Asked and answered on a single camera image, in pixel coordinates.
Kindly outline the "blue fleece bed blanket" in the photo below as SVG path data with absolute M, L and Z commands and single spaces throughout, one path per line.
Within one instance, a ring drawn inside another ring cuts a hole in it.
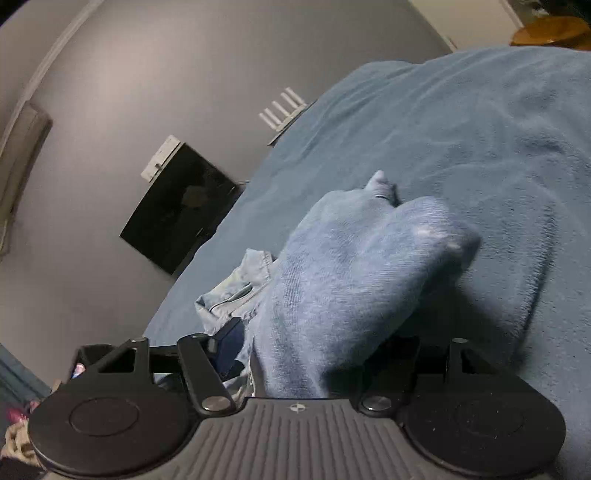
M 482 236 L 443 328 L 552 399 L 561 479 L 590 475 L 590 56 L 464 51 L 363 65 L 315 102 L 256 171 L 146 328 L 166 345 L 200 329 L 195 300 L 247 249 L 278 253 L 326 193 L 383 171 L 409 201 L 443 199 Z

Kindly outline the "white wifi router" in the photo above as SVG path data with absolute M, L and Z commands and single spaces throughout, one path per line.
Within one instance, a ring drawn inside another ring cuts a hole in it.
M 273 138 L 267 143 L 269 147 L 276 145 L 285 132 L 298 118 L 308 110 L 310 105 L 303 97 L 290 87 L 280 92 L 280 99 L 273 100 L 270 107 L 259 112 L 259 119 L 273 131 Z

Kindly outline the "wooden round table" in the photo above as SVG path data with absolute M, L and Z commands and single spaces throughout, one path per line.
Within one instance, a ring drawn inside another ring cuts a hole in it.
M 519 29 L 512 37 L 515 47 L 557 47 L 590 50 L 590 26 L 578 17 L 547 16 Z

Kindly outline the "light blue denim jeans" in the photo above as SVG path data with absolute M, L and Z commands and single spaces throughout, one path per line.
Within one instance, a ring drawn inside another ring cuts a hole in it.
M 399 203 L 377 172 L 319 200 L 277 256 L 247 250 L 195 302 L 209 335 L 239 319 L 233 397 L 329 398 L 432 294 L 460 277 L 478 233 L 442 200 Z

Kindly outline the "pink item on sill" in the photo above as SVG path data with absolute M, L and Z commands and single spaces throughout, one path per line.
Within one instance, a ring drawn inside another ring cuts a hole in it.
M 39 406 L 38 400 L 28 401 L 23 405 L 9 405 L 6 409 L 7 419 L 10 424 L 28 420 L 32 412 Z

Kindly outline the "patterned cloth on sill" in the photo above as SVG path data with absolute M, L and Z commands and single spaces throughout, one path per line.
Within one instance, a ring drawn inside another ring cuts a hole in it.
M 27 420 L 18 421 L 6 429 L 1 458 L 42 468 L 29 438 Z

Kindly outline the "black television screen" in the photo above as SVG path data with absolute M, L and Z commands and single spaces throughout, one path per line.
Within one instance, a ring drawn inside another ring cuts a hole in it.
M 174 275 L 211 238 L 242 189 L 182 143 L 156 175 L 120 238 Z

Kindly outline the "white box above television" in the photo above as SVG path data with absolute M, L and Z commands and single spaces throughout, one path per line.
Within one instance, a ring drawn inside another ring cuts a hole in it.
M 148 183 L 152 182 L 163 170 L 168 160 L 172 157 L 180 145 L 180 140 L 178 140 L 173 135 L 169 135 L 141 172 L 141 178 Z

